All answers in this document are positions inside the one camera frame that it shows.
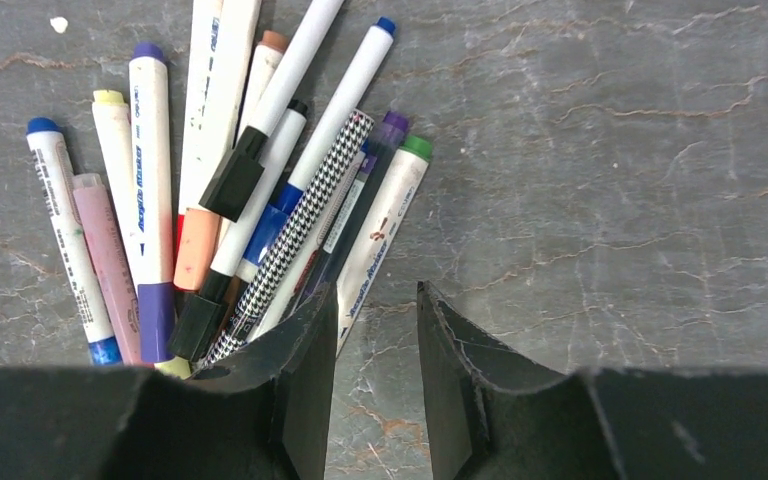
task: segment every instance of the pink marker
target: pink marker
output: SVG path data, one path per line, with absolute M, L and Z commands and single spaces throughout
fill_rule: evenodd
M 107 188 L 97 173 L 75 175 L 72 184 L 84 238 L 122 360 L 126 365 L 143 365 L 140 359 L 137 292 L 131 280 L 125 247 L 116 227 L 116 216 Z

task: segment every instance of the houndstooth patterned pen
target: houndstooth patterned pen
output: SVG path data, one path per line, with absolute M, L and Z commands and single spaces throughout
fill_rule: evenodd
M 319 219 L 337 183 L 357 155 L 374 121 L 369 115 L 355 110 L 346 120 L 337 140 L 317 169 L 298 206 L 293 210 L 281 233 L 260 262 L 260 268 L 246 289 L 229 322 L 230 328 L 207 354 L 205 366 L 216 363 L 240 349 L 251 329 L 269 307 L 275 290 L 287 273 L 287 269 L 307 238 L 310 229 Z

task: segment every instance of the table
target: table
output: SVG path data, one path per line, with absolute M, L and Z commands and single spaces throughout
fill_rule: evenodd
M 289 34 L 308 2 L 264 3 Z M 154 41 L 179 156 L 190 5 L 0 0 L 0 365 L 87 364 L 25 123 L 102 172 L 92 90 Z M 363 109 L 435 155 L 338 360 L 327 478 L 431 476 L 417 280 L 562 371 L 768 365 L 768 2 L 351 0 L 300 90 L 317 115 L 380 15 L 398 40 Z

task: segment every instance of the pile of markers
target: pile of markers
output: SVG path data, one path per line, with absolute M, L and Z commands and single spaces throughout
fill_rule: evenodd
M 266 31 L 255 46 L 260 3 L 194 1 L 177 239 L 159 47 L 134 49 L 130 106 L 119 92 L 93 94 L 110 196 L 98 174 L 73 174 L 53 121 L 28 123 L 97 365 L 187 377 L 190 362 L 244 348 L 326 282 L 337 289 L 339 352 L 428 168 L 431 144 L 408 135 L 405 116 L 375 125 L 357 109 L 394 41 L 381 17 L 281 184 L 307 122 L 293 96 L 343 0 L 312 0 L 292 41 Z M 189 292 L 180 318 L 176 290 Z

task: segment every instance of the gray marble surface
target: gray marble surface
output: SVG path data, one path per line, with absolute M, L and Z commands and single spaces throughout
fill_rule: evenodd
M 292 33 L 308 2 L 264 3 Z M 431 477 L 420 279 L 563 371 L 768 365 L 768 2 L 348 0 L 302 87 L 317 112 L 379 15 L 400 31 L 363 108 L 410 114 L 436 153 L 338 361 L 329 479 Z M 66 125 L 102 172 L 91 92 L 125 90 L 151 40 L 177 155 L 189 19 L 188 0 L 0 0 L 0 364 L 87 363 L 25 122 Z

